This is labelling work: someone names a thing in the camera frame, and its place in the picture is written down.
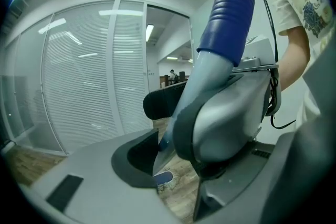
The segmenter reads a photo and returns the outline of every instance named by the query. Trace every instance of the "person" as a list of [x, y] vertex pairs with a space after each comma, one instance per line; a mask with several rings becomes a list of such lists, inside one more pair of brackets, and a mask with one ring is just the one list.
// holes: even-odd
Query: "person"
[[[288, 37], [288, 47], [279, 60], [281, 90], [298, 80], [331, 39], [335, 27], [329, 0], [271, 0], [279, 20], [279, 35]], [[318, 115], [309, 91], [304, 95], [296, 128]]]
[[170, 78], [171, 84], [178, 83], [178, 75], [174, 72], [174, 69], [170, 70]]

